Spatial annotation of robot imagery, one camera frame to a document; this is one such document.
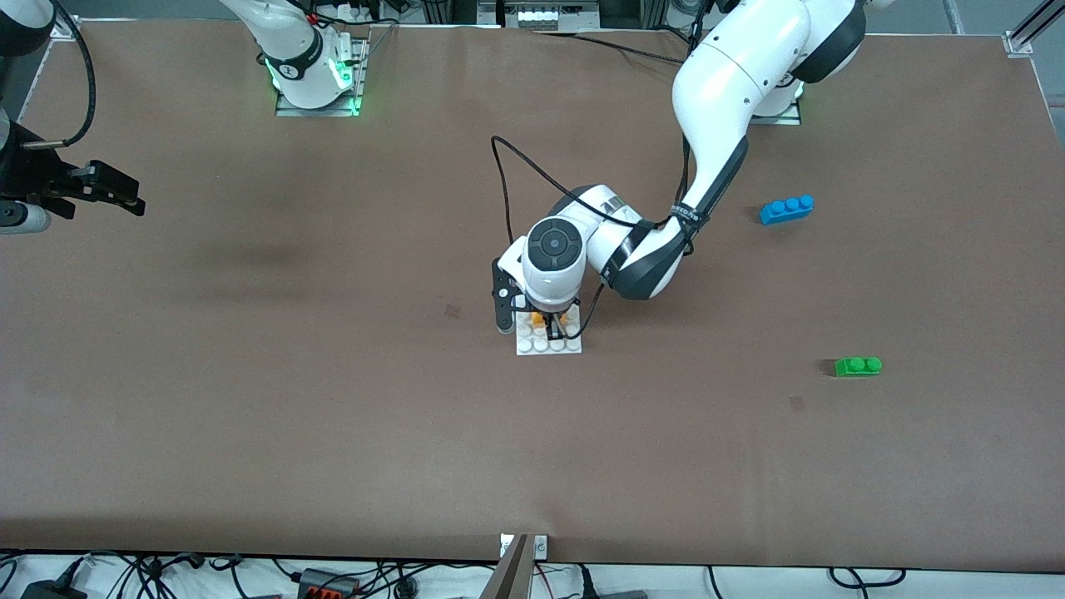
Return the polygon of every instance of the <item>blue lego brick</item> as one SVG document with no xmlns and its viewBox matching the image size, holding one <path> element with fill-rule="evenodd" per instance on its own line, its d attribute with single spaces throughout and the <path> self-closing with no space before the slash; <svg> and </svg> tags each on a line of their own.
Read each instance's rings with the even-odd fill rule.
<svg viewBox="0 0 1065 599">
<path fill-rule="evenodd" d="M 758 216 L 761 217 L 763 225 L 775 225 L 787 221 L 802 218 L 814 210 L 814 198 L 809 195 L 801 197 L 789 197 L 770 201 L 761 208 Z"/>
</svg>

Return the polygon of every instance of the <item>brown table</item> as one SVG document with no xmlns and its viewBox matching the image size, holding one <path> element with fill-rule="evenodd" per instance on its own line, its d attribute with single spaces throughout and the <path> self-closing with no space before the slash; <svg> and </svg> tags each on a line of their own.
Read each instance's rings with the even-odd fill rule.
<svg viewBox="0 0 1065 599">
<path fill-rule="evenodd" d="M 518 358 L 489 136 L 658 217 L 675 67 L 399 30 L 362 116 L 276 118 L 239 23 L 85 34 L 99 112 L 64 156 L 148 214 L 0 238 L 0 546 L 491 558 L 529 531 L 557 561 L 1065 568 L 1065 160 L 999 39 L 871 37 L 803 126 L 751 130 L 665 293 Z M 27 123 L 72 131 L 83 98 L 56 46 Z M 557 194 L 506 165 L 524 230 Z M 808 218 L 756 222 L 799 193 Z M 855 354 L 884 373 L 826 375 Z"/>
</svg>

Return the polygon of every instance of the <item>grey floor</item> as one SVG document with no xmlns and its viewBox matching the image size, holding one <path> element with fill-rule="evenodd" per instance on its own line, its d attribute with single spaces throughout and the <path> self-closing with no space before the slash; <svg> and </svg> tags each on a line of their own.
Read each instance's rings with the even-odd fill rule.
<svg viewBox="0 0 1065 599">
<path fill-rule="evenodd" d="M 869 11 L 874 33 L 951 33 L 945 4 L 950 0 L 896 0 L 885 11 Z M 967 34 L 999 35 L 1031 12 L 1039 0 L 953 0 L 961 27 Z M 71 14 L 84 17 L 233 18 L 217 0 L 63 0 Z M 1035 68 L 1051 108 L 1058 136 L 1065 146 L 1065 19 L 1060 19 L 1035 42 Z M 26 98 L 40 52 L 12 62 L 7 67 L 0 106 L 17 115 Z"/>
</svg>

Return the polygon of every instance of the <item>red wire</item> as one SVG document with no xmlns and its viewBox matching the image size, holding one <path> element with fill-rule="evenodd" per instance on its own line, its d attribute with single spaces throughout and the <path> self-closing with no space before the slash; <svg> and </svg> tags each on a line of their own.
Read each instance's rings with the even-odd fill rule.
<svg viewBox="0 0 1065 599">
<path fill-rule="evenodd" d="M 547 597 L 551 597 L 551 599 L 555 599 L 555 594 L 552 593 L 551 590 L 551 583 L 547 582 L 547 574 L 544 573 L 543 568 L 540 566 L 540 564 L 536 565 L 536 569 L 538 572 L 540 572 L 540 580 L 543 581 L 543 587 L 547 589 Z"/>
</svg>

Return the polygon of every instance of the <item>green lego brick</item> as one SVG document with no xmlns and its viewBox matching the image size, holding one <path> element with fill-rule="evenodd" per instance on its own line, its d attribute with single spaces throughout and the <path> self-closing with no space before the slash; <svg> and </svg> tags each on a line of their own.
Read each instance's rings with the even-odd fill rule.
<svg viewBox="0 0 1065 599">
<path fill-rule="evenodd" d="M 884 363 L 880 358 L 854 356 L 836 360 L 836 376 L 873 376 L 880 374 Z"/>
</svg>

